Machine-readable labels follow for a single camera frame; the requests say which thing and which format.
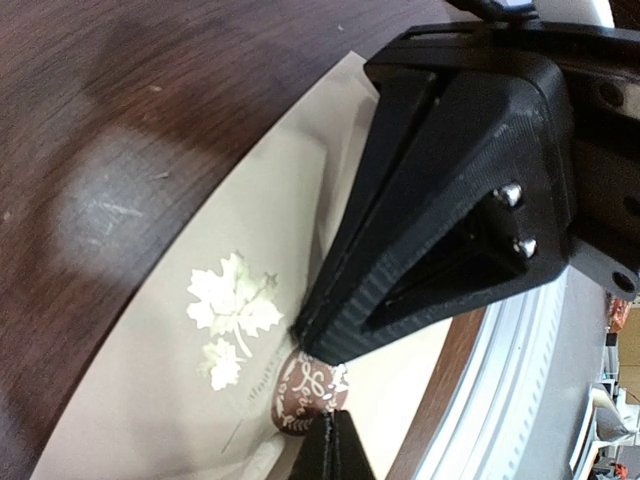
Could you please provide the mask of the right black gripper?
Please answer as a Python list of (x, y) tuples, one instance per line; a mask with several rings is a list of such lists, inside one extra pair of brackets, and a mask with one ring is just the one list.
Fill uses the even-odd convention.
[[(447, 293), (448, 317), (556, 279), (567, 230), (572, 266), (621, 299), (636, 297), (638, 31), (415, 26), (365, 64), (376, 87), (400, 69), (448, 80), (409, 151), (433, 183), (418, 224), (437, 241), (434, 287)], [(301, 344), (328, 364), (383, 346)]]

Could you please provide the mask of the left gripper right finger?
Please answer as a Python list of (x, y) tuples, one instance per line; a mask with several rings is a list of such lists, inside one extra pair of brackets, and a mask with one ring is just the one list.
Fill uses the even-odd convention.
[(348, 411), (334, 411), (329, 442), (329, 478), (373, 480), (375, 478)]

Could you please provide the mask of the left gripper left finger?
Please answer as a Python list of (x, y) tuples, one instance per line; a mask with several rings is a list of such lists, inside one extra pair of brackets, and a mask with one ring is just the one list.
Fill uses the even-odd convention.
[(331, 478), (332, 415), (323, 413), (311, 423), (294, 461), (290, 480), (327, 480)]

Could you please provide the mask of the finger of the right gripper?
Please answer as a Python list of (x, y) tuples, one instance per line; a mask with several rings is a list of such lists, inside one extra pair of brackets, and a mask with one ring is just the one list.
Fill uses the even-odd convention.
[(387, 345), (450, 314), (437, 241), (419, 226), (433, 183), (410, 162), (446, 77), (398, 69), (380, 101), (346, 210), (295, 321), (302, 345)]

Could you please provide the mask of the round brown seal sticker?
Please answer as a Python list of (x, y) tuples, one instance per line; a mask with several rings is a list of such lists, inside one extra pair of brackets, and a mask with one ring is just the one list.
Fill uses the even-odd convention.
[(331, 366), (294, 350), (277, 377), (272, 423), (284, 434), (304, 436), (318, 415), (343, 407), (348, 391), (348, 370), (344, 364)]

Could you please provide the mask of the brown kraft envelope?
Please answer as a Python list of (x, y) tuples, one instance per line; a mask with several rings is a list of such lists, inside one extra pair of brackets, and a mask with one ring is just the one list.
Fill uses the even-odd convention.
[[(74, 393), (37, 479), (283, 479), (302, 436), (271, 420), (289, 329), (343, 217), (377, 94), (349, 53), (179, 235)], [(344, 364), (341, 409), (391, 470), (449, 326)]]

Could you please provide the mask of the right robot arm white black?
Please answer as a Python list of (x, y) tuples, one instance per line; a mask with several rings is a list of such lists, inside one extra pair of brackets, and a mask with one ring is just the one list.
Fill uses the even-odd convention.
[(459, 1), (364, 67), (379, 101), (291, 332), (338, 365), (574, 267), (639, 292), (639, 34)]

